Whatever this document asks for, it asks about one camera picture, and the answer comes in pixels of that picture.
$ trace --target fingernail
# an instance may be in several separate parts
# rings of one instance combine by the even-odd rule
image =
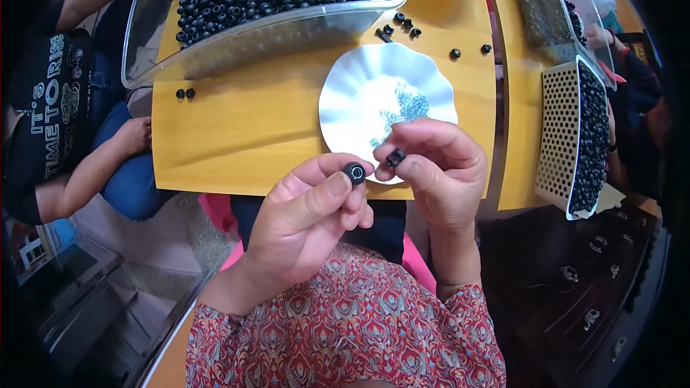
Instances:
[[[326,179],[326,188],[331,196],[340,196],[350,190],[350,178],[343,171],[338,171]]]

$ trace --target black rubber grommet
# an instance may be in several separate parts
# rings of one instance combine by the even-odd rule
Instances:
[[[367,172],[364,170],[364,167],[362,167],[362,164],[359,162],[350,162],[349,164],[345,165],[345,168],[343,168],[343,172],[348,177],[350,177],[352,186],[361,185],[364,182],[365,177],[367,176]]]
[[[403,160],[405,160],[405,153],[403,153],[401,149],[395,149],[391,154],[386,156],[386,166],[388,168],[395,168],[400,165]]]

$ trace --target black t-shirt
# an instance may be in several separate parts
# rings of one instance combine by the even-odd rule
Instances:
[[[35,187],[73,171],[92,139],[91,36],[84,29],[55,33],[63,4],[52,4],[30,36],[8,90],[23,115],[3,147],[3,205],[30,225],[41,223]]]

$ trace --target drawer handle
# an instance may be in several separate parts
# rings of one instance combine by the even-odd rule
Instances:
[[[584,331],[588,332],[589,329],[594,325],[595,322],[597,322],[597,319],[599,318],[599,311],[595,309],[590,309],[587,311],[587,313],[584,315]]]
[[[611,349],[611,362],[616,362],[618,356],[620,355],[620,352],[623,350],[623,347],[627,342],[627,337],[621,337],[618,339],[616,344],[613,346],[613,349]]]
[[[578,271],[574,269],[571,266],[567,267],[561,267],[561,272],[563,272],[563,276],[570,280],[571,282],[577,283],[578,281]]]

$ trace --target person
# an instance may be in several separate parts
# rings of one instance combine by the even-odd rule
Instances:
[[[671,121],[659,80],[651,68],[612,31],[588,31],[594,45],[606,43],[616,72],[625,82],[607,88],[609,148],[607,181],[624,193],[658,200],[659,168]]]
[[[93,38],[76,28],[110,2]],[[16,220],[67,218],[100,192],[142,221],[174,196],[155,186],[151,117],[132,118],[125,104],[120,73],[132,3],[58,0],[29,37],[3,97],[2,197]]]
[[[505,386],[474,236],[487,157],[456,125],[428,118],[393,125],[375,159],[396,147],[408,156],[394,171],[329,153],[273,186],[247,252],[197,300],[188,386]],[[436,291],[345,238],[378,222],[366,185],[341,172],[353,161],[411,185],[430,223]]]

